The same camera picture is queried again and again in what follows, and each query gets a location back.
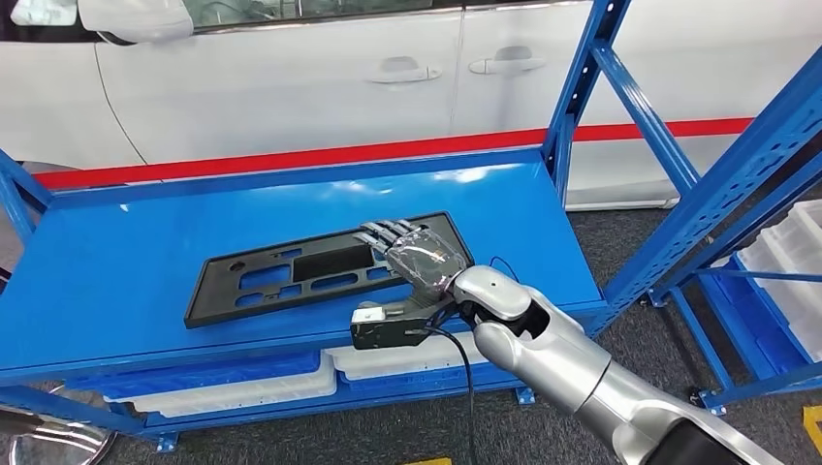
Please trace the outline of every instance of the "black cable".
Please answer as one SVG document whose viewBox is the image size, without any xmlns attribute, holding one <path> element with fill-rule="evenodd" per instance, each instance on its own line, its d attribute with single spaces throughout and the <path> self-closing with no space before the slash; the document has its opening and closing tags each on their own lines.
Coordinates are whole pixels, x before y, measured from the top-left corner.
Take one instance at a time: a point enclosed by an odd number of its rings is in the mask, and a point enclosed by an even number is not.
<svg viewBox="0 0 822 465">
<path fill-rule="evenodd" d="M 508 270 L 511 271 L 511 274 L 514 276 L 514 280 L 517 281 L 518 283 L 520 282 L 520 278 L 517 277 L 517 273 L 508 264 L 508 262 L 505 261 L 505 259 L 503 259 L 502 257 L 497 257 L 496 255 L 494 255 L 493 257 L 490 258 L 489 266 L 493 267 L 493 261 L 494 260 L 499 260 L 499 261 L 503 262 L 506 266 L 508 266 Z"/>
<path fill-rule="evenodd" d="M 423 330 L 447 337 L 454 343 L 455 346 L 457 346 L 459 354 L 462 356 L 462 363 L 465 364 L 465 378 L 468 381 L 468 454 L 471 463 L 476 465 L 478 462 L 477 447 L 474 440 L 474 380 L 471 376 L 471 362 L 468 360 L 468 354 L 465 353 L 462 343 L 454 337 L 454 334 L 446 331 L 445 329 L 433 326 L 424 326 Z"/>
</svg>

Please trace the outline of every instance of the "white plastic bin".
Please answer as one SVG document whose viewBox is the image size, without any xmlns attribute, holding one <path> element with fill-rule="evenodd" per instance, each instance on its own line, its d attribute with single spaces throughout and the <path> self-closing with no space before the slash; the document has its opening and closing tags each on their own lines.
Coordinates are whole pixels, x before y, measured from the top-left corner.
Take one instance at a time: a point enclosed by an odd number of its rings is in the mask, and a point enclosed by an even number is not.
<svg viewBox="0 0 822 465">
<path fill-rule="evenodd" d="M 332 395 L 336 393 L 334 375 L 332 358 L 322 354 L 320 368 L 313 373 L 105 399 L 132 402 L 138 412 L 159 412 L 174 418 Z"/>
<path fill-rule="evenodd" d="M 822 274 L 822 201 L 798 202 L 781 223 L 739 251 L 751 271 Z M 822 358 L 822 283 L 756 279 L 814 359 Z"/>
<path fill-rule="evenodd" d="M 473 334 L 462 332 L 454 336 L 462 344 L 471 364 L 487 362 L 477 350 Z M 349 381 L 462 366 L 462 356 L 457 346 L 439 335 L 430 336 L 416 347 L 359 351 L 353 346 L 346 346 L 324 352 L 333 357 L 334 367 L 345 373 Z"/>
</svg>

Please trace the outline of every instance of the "gray carpet floor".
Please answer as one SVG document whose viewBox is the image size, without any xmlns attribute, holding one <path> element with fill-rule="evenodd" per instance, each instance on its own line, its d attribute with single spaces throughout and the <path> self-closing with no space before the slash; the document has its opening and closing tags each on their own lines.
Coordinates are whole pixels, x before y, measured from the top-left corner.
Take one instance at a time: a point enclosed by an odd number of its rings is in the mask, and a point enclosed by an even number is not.
<svg viewBox="0 0 822 465">
<path fill-rule="evenodd" d="M 571 214 L 591 269 L 602 285 L 667 214 L 634 210 Z M 696 311 L 707 316 L 704 302 Z M 714 327 L 711 333 L 717 333 Z M 715 381 L 676 308 L 634 305 L 598 341 L 615 360 L 654 385 L 685 396 Z M 740 363 L 727 352 L 732 372 Z M 802 407 L 822 392 L 763 397 L 729 406 L 725 417 L 785 463 L 822 463 L 802 428 Z M 436 457 L 467 463 L 464 396 L 184 433 L 173 454 L 130 438 L 115 442 L 106 465 L 397 464 Z M 614 464 L 592 435 L 538 398 L 519 406 L 514 393 L 476 396 L 476 434 L 483 464 Z"/>
</svg>

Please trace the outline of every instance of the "metal bracket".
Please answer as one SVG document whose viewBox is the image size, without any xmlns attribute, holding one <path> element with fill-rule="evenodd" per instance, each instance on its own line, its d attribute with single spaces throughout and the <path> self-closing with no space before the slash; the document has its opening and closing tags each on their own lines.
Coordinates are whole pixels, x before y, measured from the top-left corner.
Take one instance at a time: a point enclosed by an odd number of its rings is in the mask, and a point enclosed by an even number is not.
<svg viewBox="0 0 822 465">
<path fill-rule="evenodd" d="M 654 308 L 665 308 L 668 305 L 665 295 L 655 292 L 654 288 L 648 289 L 648 292 L 640 297 L 640 299 L 643 298 L 647 298 Z"/>
<path fill-rule="evenodd" d="M 157 440 L 157 451 L 160 453 L 172 453 L 177 450 L 177 440 L 179 433 L 161 434 Z"/>
<path fill-rule="evenodd" d="M 702 403 L 705 404 L 705 408 L 708 409 L 708 411 L 711 412 L 712 415 L 722 417 L 723 415 L 728 413 L 728 410 L 725 408 L 724 405 L 711 403 L 711 398 L 715 395 L 715 390 L 701 390 L 699 392 L 699 398 L 702 399 Z"/>
<path fill-rule="evenodd" d="M 517 393 L 517 403 L 520 405 L 530 405 L 537 402 L 534 398 L 534 390 L 530 387 L 516 387 L 514 391 Z"/>
</svg>

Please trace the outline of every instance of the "shelf foot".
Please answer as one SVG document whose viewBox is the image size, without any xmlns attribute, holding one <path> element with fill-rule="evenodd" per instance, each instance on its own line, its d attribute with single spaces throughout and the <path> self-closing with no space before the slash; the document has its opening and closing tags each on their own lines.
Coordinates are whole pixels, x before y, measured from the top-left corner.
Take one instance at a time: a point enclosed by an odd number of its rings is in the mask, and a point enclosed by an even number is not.
<svg viewBox="0 0 822 465">
<path fill-rule="evenodd" d="M 534 391 L 530 387 L 515 387 L 514 391 L 517 393 L 517 403 L 520 405 L 530 405 L 536 403 Z"/>
</svg>

